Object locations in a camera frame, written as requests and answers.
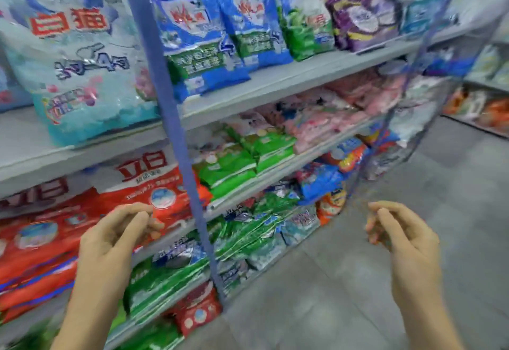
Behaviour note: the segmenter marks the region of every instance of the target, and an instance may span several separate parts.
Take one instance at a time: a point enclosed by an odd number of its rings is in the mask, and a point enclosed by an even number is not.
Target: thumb
[[[377,211],[377,216],[378,220],[380,220],[380,224],[382,224],[389,235],[393,248],[399,250],[410,244],[398,220],[396,220],[387,209],[379,209]]]
[[[113,247],[119,255],[130,257],[137,241],[143,236],[148,224],[150,216],[147,212],[139,212],[127,225],[124,233],[118,239]]]

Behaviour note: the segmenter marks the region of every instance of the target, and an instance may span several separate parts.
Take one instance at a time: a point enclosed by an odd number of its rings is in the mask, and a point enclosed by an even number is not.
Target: gray tile floor
[[[509,348],[509,141],[440,118],[410,162],[360,186],[333,222],[256,279],[178,350],[407,348],[389,256],[366,202],[395,200],[439,234],[445,297],[468,349]]]

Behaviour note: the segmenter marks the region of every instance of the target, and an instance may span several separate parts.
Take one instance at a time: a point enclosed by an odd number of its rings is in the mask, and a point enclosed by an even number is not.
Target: supermarket aisle
[[[245,289],[178,350],[406,348],[388,254],[366,242],[365,203],[396,200],[441,238],[445,295],[469,349],[509,347],[509,144],[441,118],[412,160]]]

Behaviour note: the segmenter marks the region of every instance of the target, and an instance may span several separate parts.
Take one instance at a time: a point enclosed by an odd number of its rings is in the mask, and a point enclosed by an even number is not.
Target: right hand
[[[438,235],[405,205],[391,201],[368,204],[366,231],[373,244],[391,251],[392,296],[404,311],[442,298]]]

